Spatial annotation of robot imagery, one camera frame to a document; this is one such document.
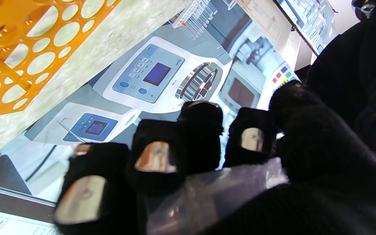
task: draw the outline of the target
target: lab equipment picture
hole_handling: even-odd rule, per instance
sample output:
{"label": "lab equipment picture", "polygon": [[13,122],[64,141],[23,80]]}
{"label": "lab equipment picture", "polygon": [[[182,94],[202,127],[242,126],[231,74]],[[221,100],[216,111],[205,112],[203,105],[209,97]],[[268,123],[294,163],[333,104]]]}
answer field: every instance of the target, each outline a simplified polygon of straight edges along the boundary
{"label": "lab equipment picture", "polygon": [[321,53],[337,36],[333,26],[335,12],[327,0],[277,0],[277,2],[318,53]]}
{"label": "lab equipment picture", "polygon": [[212,15],[190,27],[174,27],[184,11],[164,22],[3,147],[0,188],[56,202],[78,144],[131,146],[141,120],[175,121],[189,101],[221,107],[224,156],[239,109],[268,110],[273,92],[297,76],[240,6],[211,3]]}

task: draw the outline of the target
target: white laboratory instrument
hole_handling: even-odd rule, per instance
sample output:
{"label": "white laboratory instrument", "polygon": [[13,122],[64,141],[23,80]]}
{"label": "white laboratory instrument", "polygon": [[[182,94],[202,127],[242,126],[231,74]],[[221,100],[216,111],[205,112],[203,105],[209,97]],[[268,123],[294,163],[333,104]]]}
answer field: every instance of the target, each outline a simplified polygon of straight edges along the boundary
{"label": "white laboratory instrument", "polygon": [[286,62],[281,63],[272,75],[265,76],[255,65],[237,60],[219,97],[235,113],[241,107],[267,110],[276,88],[295,79],[297,77]]}
{"label": "white laboratory instrument", "polygon": [[237,60],[233,63],[220,98],[234,112],[241,107],[256,108],[266,77],[253,64]]}
{"label": "white laboratory instrument", "polygon": [[109,142],[141,111],[104,99],[89,84],[42,116],[24,134],[31,141],[55,145]]}
{"label": "white laboratory instrument", "polygon": [[207,31],[197,40],[163,25],[114,61],[94,83],[104,98],[148,113],[179,111],[213,100],[232,60]]}

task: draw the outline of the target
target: control button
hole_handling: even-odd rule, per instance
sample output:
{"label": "control button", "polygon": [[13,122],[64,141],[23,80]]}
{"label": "control button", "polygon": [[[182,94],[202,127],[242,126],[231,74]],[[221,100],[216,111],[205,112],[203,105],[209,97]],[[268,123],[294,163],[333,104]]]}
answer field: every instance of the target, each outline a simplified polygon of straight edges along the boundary
{"label": "control button", "polygon": [[136,66],[139,67],[139,68],[143,68],[145,66],[145,64],[139,62],[139,63],[136,64]]}
{"label": "control button", "polygon": [[141,60],[142,62],[145,62],[145,63],[149,62],[149,59],[146,58],[146,57],[142,57],[140,60]]}
{"label": "control button", "polygon": [[121,83],[120,83],[120,86],[122,86],[122,87],[128,87],[129,84],[128,84],[127,82],[121,82]]}
{"label": "control button", "polygon": [[146,94],[148,91],[146,89],[140,88],[139,93],[140,94]]}
{"label": "control button", "polygon": [[127,76],[129,76],[129,77],[136,77],[136,74],[135,73],[132,73],[132,72],[130,72]]}

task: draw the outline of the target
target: black fabric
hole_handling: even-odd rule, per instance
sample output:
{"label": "black fabric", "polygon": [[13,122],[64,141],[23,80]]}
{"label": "black fabric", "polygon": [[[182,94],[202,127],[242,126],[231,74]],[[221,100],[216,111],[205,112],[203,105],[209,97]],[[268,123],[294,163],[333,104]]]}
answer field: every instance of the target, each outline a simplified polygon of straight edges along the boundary
{"label": "black fabric", "polygon": [[270,111],[284,116],[278,148],[290,183],[204,234],[376,234],[376,155],[304,85],[278,89]]}
{"label": "black fabric", "polygon": [[109,235],[115,234],[117,229],[125,227],[128,234],[137,234],[136,192],[128,185],[124,176],[124,166],[127,162],[128,147],[118,143],[89,143],[91,148],[86,155],[71,157],[69,170],[65,175],[61,195],[72,184],[82,177],[98,175],[106,178],[109,184],[107,213],[97,221],[76,225],[62,225],[56,223],[57,228],[64,235]]}
{"label": "black fabric", "polygon": [[222,122],[223,112],[216,104],[199,101],[182,106],[177,124],[187,150],[188,175],[213,171],[219,166]]}
{"label": "black fabric", "polygon": [[376,11],[326,47],[307,84],[376,153]]}
{"label": "black fabric", "polygon": [[[262,152],[241,147],[242,133],[248,128],[258,128],[264,132]],[[265,110],[242,107],[228,130],[228,142],[223,167],[242,164],[264,164],[274,157],[276,144],[276,127],[273,115]]]}
{"label": "black fabric", "polygon": [[[146,146],[155,141],[169,144],[170,160],[174,160],[176,173],[143,172],[134,167]],[[180,138],[175,122],[142,120],[133,136],[132,150],[130,152],[126,176],[129,183],[137,193],[148,196],[165,196],[176,191],[186,177],[186,149]]]}

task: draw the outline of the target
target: small display device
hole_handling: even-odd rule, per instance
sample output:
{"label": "small display device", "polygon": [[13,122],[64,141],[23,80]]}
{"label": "small display device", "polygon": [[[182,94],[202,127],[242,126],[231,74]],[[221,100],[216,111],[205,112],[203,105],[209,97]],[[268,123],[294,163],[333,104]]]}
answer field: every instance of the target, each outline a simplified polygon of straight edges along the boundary
{"label": "small display device", "polygon": [[94,121],[85,132],[99,135],[106,126],[107,124],[105,122]]}
{"label": "small display device", "polygon": [[[117,124],[117,120],[92,113],[84,113],[75,125],[73,125],[71,131],[84,139],[104,141]],[[70,142],[79,141],[70,133],[67,133],[63,140]]]}
{"label": "small display device", "polygon": [[152,70],[145,76],[143,81],[148,82],[152,85],[159,86],[166,75],[169,73],[170,67],[163,65],[161,63],[155,64]]}

